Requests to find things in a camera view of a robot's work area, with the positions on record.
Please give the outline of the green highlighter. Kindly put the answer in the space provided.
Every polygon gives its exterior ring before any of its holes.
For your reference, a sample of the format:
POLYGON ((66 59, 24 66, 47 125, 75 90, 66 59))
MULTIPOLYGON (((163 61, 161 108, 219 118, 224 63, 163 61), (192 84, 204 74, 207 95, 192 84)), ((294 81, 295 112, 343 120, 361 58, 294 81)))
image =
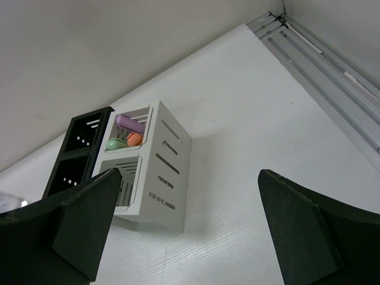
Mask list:
POLYGON ((128 144, 125 141, 117 139, 117 138, 112 138, 108 140, 106 143, 107 151, 118 150, 118 149, 126 148, 126 147, 128 147, 128 144))

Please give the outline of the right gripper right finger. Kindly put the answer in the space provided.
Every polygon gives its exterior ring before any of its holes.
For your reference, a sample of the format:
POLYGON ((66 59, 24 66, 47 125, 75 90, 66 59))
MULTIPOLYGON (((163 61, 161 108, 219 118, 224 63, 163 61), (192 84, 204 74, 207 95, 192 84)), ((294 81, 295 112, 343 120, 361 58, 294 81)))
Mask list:
POLYGON ((379 284, 379 214, 269 169, 258 187, 285 284, 379 284))

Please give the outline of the orange highlighter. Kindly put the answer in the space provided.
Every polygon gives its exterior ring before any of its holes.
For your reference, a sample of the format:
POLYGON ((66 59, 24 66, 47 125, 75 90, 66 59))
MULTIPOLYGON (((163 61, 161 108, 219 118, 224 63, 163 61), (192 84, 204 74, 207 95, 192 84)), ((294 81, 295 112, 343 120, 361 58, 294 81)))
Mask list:
POLYGON ((144 137, 142 134, 132 132, 128 135, 128 137, 126 139, 126 143, 127 143, 128 147, 135 147, 135 146, 142 144, 143 138, 144 137))

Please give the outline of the clear bottle blue cap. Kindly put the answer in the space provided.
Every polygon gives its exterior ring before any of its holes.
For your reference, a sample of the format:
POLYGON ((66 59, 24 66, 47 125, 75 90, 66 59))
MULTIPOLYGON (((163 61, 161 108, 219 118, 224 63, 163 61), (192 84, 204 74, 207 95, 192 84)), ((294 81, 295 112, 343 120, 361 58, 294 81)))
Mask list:
POLYGON ((0 192, 0 213, 6 213, 16 208, 25 207, 29 204, 23 198, 15 197, 4 192, 0 192))

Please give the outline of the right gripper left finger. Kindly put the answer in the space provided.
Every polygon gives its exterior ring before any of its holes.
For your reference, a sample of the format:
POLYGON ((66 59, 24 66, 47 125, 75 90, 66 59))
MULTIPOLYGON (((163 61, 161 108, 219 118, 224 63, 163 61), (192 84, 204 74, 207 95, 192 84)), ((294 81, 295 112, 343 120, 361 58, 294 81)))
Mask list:
POLYGON ((94 282, 121 188, 109 169, 1 214, 2 282, 94 282))

